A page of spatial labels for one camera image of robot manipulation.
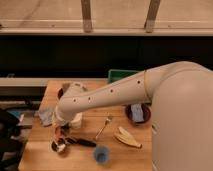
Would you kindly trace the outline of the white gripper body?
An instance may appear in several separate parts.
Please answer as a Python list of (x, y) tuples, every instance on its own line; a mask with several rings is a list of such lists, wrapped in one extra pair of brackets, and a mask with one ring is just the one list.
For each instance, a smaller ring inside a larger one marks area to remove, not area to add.
[(71, 122), (74, 118), (74, 115), (71, 114), (67, 114), (62, 112), (60, 109), (56, 108), (54, 113), (53, 113), (53, 122), (57, 125), (57, 126), (64, 126), (66, 124), (68, 124), (69, 122)]

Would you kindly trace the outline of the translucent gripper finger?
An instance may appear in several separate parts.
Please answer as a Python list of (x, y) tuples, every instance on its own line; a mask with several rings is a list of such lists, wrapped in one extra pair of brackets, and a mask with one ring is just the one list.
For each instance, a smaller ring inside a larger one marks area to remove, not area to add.
[(71, 128), (69, 126), (65, 126), (64, 128), (64, 131), (65, 131), (65, 136), (66, 137), (69, 137), (70, 136), (70, 131), (71, 131)]
[(53, 128), (57, 128), (59, 126), (59, 124), (56, 121), (52, 121), (52, 126), (53, 126)]

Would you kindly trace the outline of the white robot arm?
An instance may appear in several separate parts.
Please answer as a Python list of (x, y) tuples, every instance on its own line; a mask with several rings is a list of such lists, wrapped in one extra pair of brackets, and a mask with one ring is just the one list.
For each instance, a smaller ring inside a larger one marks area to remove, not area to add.
[(213, 70), (188, 61), (139, 72), (93, 91), (70, 88), (53, 121), (88, 109), (149, 103), (153, 171), (213, 171)]

